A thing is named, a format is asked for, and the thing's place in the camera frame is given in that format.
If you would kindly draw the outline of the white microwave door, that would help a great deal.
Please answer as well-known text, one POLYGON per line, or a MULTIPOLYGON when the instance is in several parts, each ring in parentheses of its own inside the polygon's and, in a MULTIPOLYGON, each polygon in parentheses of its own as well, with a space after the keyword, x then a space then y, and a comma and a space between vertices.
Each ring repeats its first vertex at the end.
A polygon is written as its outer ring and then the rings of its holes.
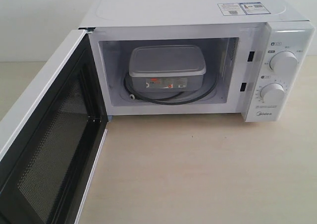
POLYGON ((108 122, 88 30, 71 31, 0 122, 0 221, 79 222, 108 122))

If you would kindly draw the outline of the white Midea microwave oven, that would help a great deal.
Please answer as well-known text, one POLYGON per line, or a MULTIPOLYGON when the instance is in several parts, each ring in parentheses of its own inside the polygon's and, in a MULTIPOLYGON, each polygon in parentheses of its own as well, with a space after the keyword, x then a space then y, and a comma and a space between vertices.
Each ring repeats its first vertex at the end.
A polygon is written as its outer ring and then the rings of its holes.
POLYGON ((315 33, 285 0, 94 0, 80 28, 109 116, 246 122, 280 118, 315 33))

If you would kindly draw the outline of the glass turntable plate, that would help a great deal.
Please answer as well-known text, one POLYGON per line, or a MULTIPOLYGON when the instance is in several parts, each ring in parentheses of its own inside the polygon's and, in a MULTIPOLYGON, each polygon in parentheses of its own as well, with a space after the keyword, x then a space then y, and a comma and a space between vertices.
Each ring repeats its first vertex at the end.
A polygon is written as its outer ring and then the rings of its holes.
POLYGON ((214 97, 218 81, 218 73, 214 71, 208 72, 203 78, 202 87, 197 91, 173 92, 170 96, 155 98, 154 96, 146 95, 145 92, 137 92, 132 87, 132 79, 126 72, 120 80, 123 89, 121 97, 130 103, 150 103, 164 106, 187 105, 201 101, 208 96, 214 97))

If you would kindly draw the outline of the white upper power knob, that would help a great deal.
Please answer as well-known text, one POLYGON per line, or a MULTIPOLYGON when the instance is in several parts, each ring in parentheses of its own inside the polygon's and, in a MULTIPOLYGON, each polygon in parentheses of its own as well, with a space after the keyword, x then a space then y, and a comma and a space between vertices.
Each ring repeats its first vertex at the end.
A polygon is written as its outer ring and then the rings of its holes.
POLYGON ((298 66, 298 60, 290 51, 277 53, 269 63, 276 74, 292 73, 298 66))

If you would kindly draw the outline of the white plastic food container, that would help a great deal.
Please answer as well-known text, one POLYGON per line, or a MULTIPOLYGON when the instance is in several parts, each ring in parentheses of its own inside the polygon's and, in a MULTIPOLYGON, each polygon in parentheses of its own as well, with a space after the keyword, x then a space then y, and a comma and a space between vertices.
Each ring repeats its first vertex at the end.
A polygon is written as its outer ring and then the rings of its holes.
POLYGON ((194 45, 138 47, 129 61, 129 76, 138 92, 196 91, 206 70, 203 53, 194 45))

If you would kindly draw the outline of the white lower timer knob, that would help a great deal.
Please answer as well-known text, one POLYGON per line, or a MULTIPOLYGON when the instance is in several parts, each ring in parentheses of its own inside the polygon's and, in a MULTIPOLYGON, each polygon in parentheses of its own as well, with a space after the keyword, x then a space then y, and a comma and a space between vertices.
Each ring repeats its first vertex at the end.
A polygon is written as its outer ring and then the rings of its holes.
POLYGON ((278 103, 284 99, 285 91, 282 85, 271 83, 261 89, 260 97, 265 103, 278 103))

